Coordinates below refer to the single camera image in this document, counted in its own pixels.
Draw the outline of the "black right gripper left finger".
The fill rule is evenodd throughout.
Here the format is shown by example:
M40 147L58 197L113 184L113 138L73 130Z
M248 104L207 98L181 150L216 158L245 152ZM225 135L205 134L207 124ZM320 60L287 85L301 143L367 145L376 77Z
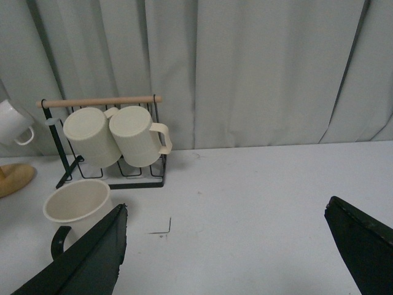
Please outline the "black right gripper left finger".
M53 262L14 294L112 294L126 250L127 208L119 204L68 249L72 227L52 239Z

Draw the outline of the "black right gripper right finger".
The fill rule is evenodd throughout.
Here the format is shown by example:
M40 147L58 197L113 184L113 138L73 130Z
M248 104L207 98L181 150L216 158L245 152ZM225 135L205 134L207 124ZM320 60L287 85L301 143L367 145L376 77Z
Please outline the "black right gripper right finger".
M360 293L392 294L392 228L336 196L324 217Z

